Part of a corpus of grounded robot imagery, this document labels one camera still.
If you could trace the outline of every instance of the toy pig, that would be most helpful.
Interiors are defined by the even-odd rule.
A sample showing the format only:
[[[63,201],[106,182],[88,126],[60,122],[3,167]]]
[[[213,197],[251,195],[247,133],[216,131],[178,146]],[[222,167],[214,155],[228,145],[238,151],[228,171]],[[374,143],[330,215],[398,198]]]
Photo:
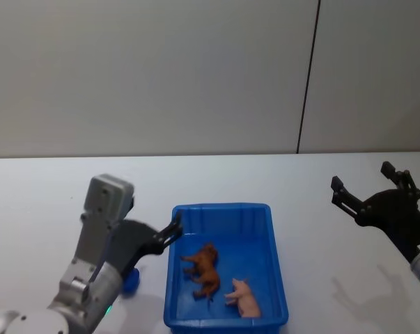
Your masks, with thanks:
[[[260,310],[256,299],[251,293],[250,287],[243,280],[233,279],[234,292],[226,294],[229,300],[227,305],[238,305],[239,314],[242,318],[259,318]]]

